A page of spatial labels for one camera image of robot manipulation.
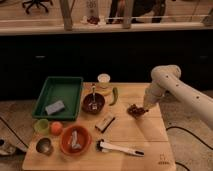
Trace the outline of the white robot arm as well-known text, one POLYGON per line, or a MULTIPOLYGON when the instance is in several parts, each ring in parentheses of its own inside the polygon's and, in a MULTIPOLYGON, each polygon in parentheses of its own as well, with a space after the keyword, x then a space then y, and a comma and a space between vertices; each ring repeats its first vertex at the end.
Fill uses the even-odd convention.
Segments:
POLYGON ((180 80, 177 65, 156 66, 151 70, 152 82, 146 88, 143 108, 150 110, 169 91, 180 102, 195 110, 200 119, 213 130, 213 98, 201 93, 180 80))

